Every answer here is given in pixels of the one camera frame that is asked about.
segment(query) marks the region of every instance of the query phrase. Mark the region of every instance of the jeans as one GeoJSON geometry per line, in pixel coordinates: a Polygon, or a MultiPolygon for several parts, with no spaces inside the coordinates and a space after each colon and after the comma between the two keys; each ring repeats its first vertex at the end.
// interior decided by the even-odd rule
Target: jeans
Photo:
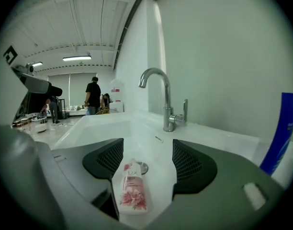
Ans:
{"type": "Polygon", "coordinates": [[[50,108],[50,113],[53,121],[58,121],[58,112],[57,112],[57,103],[56,102],[51,102],[49,104],[50,108]]]}
{"type": "Polygon", "coordinates": [[[101,110],[100,107],[95,107],[95,106],[88,106],[88,110],[86,115],[95,115],[101,110]]]}

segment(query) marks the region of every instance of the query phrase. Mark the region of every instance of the fluorescent light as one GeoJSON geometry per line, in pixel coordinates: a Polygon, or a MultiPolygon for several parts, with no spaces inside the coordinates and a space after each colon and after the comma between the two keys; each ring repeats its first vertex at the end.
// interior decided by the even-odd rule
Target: fluorescent light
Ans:
{"type": "Polygon", "coordinates": [[[64,61],[70,61],[70,60],[81,60],[81,59],[91,59],[91,56],[73,56],[73,57],[65,57],[62,58],[64,61]]]}
{"type": "Polygon", "coordinates": [[[41,66],[42,65],[42,62],[37,62],[35,64],[32,64],[33,67],[38,67],[38,66],[41,66]]]}

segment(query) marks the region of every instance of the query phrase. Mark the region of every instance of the white blind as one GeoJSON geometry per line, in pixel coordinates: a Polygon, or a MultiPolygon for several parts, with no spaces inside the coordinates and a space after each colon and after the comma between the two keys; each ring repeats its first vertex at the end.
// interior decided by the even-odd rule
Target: white blind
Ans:
{"type": "Polygon", "coordinates": [[[59,99],[65,99],[66,106],[69,106],[69,74],[49,76],[49,82],[62,89],[62,95],[59,99]]]}
{"type": "Polygon", "coordinates": [[[70,104],[84,105],[86,88],[96,73],[72,73],[70,77],[70,104]]]}

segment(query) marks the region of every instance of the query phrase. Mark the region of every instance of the soap bottle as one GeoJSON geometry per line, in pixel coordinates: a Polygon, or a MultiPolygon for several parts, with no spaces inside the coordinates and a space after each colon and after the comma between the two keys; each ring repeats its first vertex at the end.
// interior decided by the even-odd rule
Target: soap bottle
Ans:
{"type": "Polygon", "coordinates": [[[135,159],[124,166],[121,187],[120,214],[139,215],[148,212],[141,168],[135,159]]]}

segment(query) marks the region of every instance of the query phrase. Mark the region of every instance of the faucet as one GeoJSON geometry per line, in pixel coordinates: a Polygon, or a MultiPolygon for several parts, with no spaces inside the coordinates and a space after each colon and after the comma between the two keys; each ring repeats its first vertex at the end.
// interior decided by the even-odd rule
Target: faucet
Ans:
{"type": "Polygon", "coordinates": [[[139,87],[145,89],[148,78],[153,74],[161,76],[165,86],[164,131],[172,132],[175,129],[176,124],[179,126],[185,126],[187,122],[188,99],[186,99],[183,104],[184,114],[174,115],[173,107],[171,107],[170,82],[162,70],[158,68],[149,68],[145,70],[140,77],[139,87]]]}

